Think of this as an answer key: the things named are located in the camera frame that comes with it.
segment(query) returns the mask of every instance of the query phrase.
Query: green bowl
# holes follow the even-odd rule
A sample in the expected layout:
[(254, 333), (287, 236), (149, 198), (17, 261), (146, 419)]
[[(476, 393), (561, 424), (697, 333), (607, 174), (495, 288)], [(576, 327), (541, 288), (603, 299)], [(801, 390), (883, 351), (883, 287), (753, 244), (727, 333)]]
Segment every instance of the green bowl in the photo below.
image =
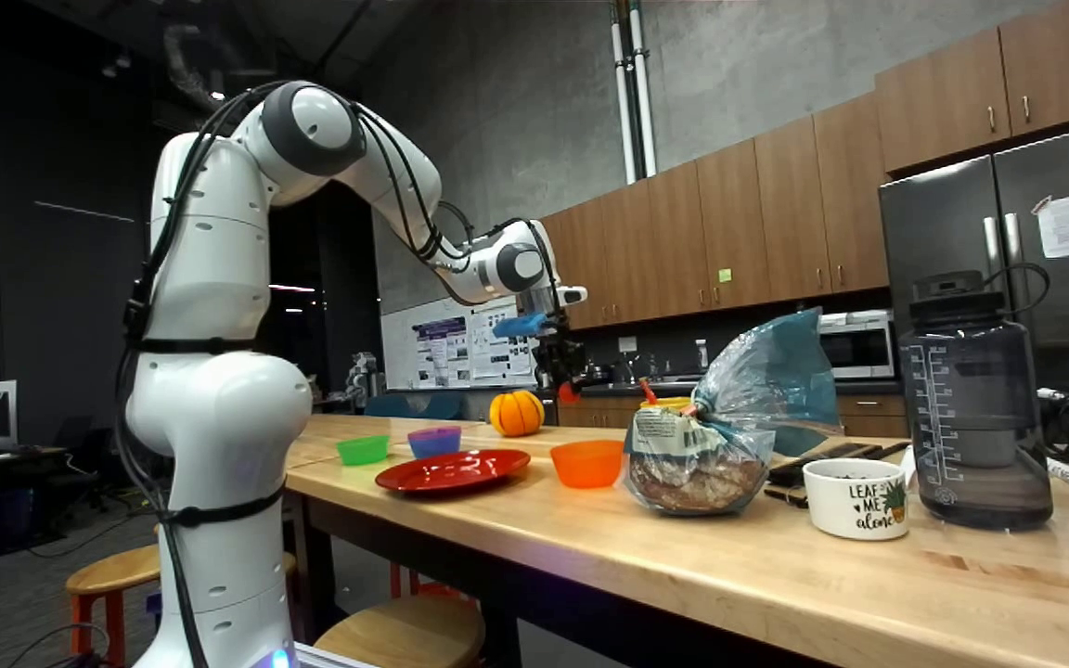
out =
[(342, 439), (333, 448), (346, 469), (363, 469), (385, 461), (385, 435), (367, 435), (367, 439)]

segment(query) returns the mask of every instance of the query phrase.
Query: stainless steel refrigerator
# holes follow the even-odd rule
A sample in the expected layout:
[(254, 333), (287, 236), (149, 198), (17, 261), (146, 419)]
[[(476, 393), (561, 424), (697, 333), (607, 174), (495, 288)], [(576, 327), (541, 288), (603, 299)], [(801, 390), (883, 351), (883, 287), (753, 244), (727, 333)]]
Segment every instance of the stainless steel refrigerator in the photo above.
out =
[(881, 212), (897, 329), (917, 277), (979, 271), (1027, 327), (1040, 386), (1069, 390), (1069, 134), (896, 179)]

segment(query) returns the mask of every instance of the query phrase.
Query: red plate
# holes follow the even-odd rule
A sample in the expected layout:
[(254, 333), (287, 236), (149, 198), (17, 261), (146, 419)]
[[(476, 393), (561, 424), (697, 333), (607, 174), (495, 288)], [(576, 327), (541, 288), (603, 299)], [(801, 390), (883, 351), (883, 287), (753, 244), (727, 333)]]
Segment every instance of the red plate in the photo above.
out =
[(464, 448), (385, 469), (377, 482), (395, 494), (457, 494), (520, 480), (529, 464), (532, 458), (525, 448)]

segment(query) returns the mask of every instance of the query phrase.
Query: wooden tabletop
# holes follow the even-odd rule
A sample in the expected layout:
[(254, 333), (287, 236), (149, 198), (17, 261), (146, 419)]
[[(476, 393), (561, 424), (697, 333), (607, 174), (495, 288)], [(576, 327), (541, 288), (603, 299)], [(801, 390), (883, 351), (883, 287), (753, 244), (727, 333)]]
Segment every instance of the wooden tabletop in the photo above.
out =
[[(1063, 482), (1051, 526), (1032, 533), (954, 526), (912, 501), (905, 539), (843, 541), (772, 499), (730, 520), (664, 520), (619, 485), (558, 482), (551, 444), (624, 429), (498, 439), (464, 424), (464, 444), (529, 448), (532, 471), (437, 505), (379, 489), (381, 469), (414, 461), (404, 435), (432, 424), (316, 417), (289, 448), (287, 485), (833, 666), (1069, 666)], [(391, 435), (395, 452), (342, 469), (332, 444), (346, 435)]]

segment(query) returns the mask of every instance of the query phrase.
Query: purple bowl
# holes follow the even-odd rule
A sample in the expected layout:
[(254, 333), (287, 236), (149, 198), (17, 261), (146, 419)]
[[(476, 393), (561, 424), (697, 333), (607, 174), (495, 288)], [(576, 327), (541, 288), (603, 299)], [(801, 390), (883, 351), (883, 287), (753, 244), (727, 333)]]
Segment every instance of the purple bowl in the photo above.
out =
[(410, 435), (414, 458), (442, 458), (461, 448), (461, 426), (427, 426)]

